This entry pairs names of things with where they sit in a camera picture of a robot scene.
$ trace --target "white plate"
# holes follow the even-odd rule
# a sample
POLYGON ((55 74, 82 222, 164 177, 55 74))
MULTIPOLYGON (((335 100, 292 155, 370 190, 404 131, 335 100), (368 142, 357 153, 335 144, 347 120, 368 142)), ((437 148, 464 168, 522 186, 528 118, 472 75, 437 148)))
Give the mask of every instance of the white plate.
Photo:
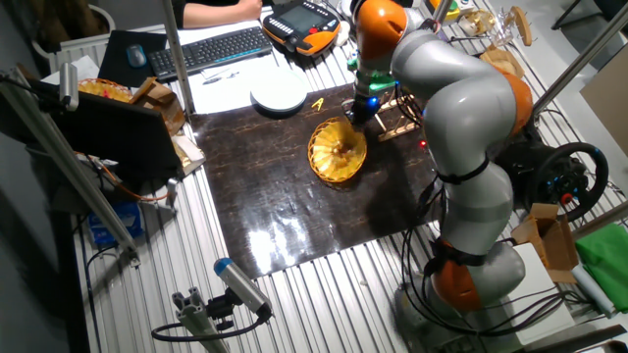
POLYGON ((289 112, 305 101, 305 83, 294 72, 272 69, 262 73, 251 88, 251 100, 271 112, 289 112))

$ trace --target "keyboard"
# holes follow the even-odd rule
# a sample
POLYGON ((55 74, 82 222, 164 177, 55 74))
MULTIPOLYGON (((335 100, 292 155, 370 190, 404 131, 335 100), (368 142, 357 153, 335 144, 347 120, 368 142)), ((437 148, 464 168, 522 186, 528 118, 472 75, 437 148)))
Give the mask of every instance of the keyboard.
MULTIPOLYGON (((196 74, 207 68, 266 55, 272 46, 262 28, 252 27, 187 44, 182 50, 187 72, 196 74)), ((177 78, 170 49, 150 53, 147 57, 157 79, 164 82, 177 78)))

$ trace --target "green cloth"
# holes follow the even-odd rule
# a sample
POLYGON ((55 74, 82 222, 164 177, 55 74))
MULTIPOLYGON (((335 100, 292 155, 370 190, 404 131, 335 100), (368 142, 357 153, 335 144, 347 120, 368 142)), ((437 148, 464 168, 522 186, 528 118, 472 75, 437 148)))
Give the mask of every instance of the green cloth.
POLYGON ((576 248, 589 272, 615 308, 628 312, 628 232, 608 225, 576 241, 576 248))

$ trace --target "computer mouse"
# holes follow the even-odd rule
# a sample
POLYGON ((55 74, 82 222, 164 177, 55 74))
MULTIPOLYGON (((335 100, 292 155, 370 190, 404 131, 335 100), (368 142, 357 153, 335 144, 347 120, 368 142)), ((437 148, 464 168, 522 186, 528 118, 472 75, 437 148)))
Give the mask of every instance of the computer mouse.
POLYGON ((127 59, 132 68, 137 69, 146 65, 146 55, 144 55, 144 49, 139 44, 134 44, 127 48, 127 59))

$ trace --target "person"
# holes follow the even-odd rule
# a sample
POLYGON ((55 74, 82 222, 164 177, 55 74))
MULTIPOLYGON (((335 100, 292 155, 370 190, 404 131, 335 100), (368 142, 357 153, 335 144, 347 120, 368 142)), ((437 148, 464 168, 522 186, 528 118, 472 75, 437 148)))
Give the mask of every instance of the person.
POLYGON ((204 28, 257 20, 262 0, 173 0, 173 11, 179 29, 204 28))

